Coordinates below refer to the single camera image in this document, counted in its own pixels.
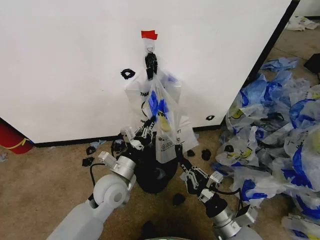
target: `yellow stripe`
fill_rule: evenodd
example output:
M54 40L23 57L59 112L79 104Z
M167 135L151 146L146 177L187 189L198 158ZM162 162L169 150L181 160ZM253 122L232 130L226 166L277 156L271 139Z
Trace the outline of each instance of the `yellow stripe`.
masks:
M17 145L12 146L12 147L4 147L5 149L15 149L17 147L19 147L20 145L23 146L25 145L26 141L29 141L28 138L24 138L21 142L19 142Z

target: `blue plastic bag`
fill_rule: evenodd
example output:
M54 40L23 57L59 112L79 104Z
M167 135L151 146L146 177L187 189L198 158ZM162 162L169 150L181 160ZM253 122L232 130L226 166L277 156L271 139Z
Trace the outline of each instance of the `blue plastic bag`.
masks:
M279 72L287 69L294 69L297 67L297 64L297 57L280 57L278 59L273 59L263 64L261 69L269 69L272 72Z

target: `red fire extinguisher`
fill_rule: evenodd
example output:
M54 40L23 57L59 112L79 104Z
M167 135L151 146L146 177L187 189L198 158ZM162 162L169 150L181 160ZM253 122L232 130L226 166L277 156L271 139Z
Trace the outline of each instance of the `red fire extinguisher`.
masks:
M0 119L0 145L15 154L24 154L33 148L29 139Z

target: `black tape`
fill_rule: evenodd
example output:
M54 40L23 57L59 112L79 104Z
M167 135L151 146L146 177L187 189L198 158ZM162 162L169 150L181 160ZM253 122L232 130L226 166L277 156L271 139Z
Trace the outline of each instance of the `black tape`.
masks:
M210 115L210 116L207 116L205 119L208 121L211 121L212 119L214 119L214 117L215 117L214 115Z
M146 65L146 74L148 76L148 80L151 80L154 77L154 73L157 74L158 70L158 61L157 56L153 52L149 52L145 58Z
M132 78L135 74L136 74L136 73L135 73L133 70L131 70L130 68L124 69L124 70L122 70L122 72L121 72L121 76L122 76L125 80Z

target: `yellow logo on bag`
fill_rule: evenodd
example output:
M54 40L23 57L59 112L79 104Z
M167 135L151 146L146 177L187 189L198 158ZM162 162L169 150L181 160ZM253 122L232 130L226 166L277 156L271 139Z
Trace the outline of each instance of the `yellow logo on bag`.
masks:
M320 93L318 92L312 93L312 99L320 99Z
M310 240L320 240L319 237L316 237L316 236L313 236L313 235L310 235L310 234L306 234L306 236L307 236L308 239L310 239Z
M240 109L238 109L238 110L236 111L236 113L233 114L231 117L232 117L233 119L239 119L243 114L244 114L244 113L243 113Z
M162 131L169 132L171 130L165 114L160 110L158 110L158 121Z
M251 155L251 153L252 153L251 148L247 147L245 152L241 152L240 154L239 153L235 153L235 152L228 153L228 155L226 157L228 159L235 158L237 160L238 159L246 159L247 157L249 157Z

